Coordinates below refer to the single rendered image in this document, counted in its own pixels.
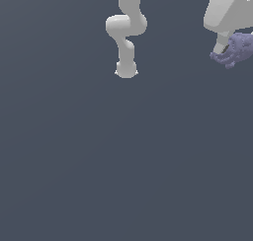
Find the purple lumpy object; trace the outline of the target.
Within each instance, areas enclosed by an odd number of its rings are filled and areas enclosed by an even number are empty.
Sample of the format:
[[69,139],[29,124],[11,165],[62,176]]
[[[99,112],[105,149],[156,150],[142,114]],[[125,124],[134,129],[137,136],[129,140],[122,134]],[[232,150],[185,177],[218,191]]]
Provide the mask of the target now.
[[228,39],[222,53],[212,52],[210,58],[226,69],[233,68],[237,62],[248,59],[253,55],[253,35],[235,33]]

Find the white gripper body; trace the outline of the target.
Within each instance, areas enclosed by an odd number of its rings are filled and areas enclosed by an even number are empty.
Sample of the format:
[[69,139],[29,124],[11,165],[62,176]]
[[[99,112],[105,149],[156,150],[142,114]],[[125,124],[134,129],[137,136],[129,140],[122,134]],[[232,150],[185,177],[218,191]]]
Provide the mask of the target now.
[[215,33],[253,27],[253,0],[210,0],[204,27]]

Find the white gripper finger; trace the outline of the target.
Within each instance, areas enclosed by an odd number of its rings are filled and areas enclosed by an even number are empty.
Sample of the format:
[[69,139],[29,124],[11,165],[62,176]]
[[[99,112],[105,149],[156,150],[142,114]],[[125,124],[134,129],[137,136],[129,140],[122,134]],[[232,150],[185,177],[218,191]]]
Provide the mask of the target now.
[[224,51],[228,44],[228,39],[233,35],[233,31],[222,32],[217,34],[216,44],[213,48],[213,52],[220,54]]

